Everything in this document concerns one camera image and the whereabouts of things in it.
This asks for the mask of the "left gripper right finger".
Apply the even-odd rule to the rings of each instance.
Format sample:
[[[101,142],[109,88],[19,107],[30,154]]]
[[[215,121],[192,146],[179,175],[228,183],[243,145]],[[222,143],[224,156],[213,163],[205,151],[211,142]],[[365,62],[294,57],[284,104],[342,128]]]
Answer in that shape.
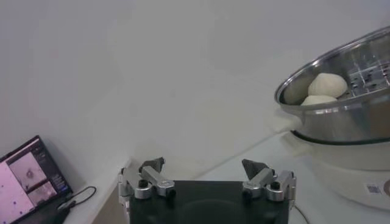
[[[243,182],[242,195],[244,201],[252,201],[265,195],[269,201],[295,201],[296,176],[294,172],[283,170],[277,174],[265,163],[243,159],[248,181]]]

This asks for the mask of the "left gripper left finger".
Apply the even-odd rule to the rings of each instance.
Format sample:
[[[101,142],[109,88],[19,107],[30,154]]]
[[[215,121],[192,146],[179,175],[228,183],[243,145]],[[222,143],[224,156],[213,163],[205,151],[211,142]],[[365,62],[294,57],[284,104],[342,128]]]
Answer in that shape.
[[[167,200],[176,196],[176,186],[173,180],[165,178],[160,172],[165,159],[159,157],[142,164],[131,161],[118,174],[118,195],[120,201],[150,199],[154,194]]]

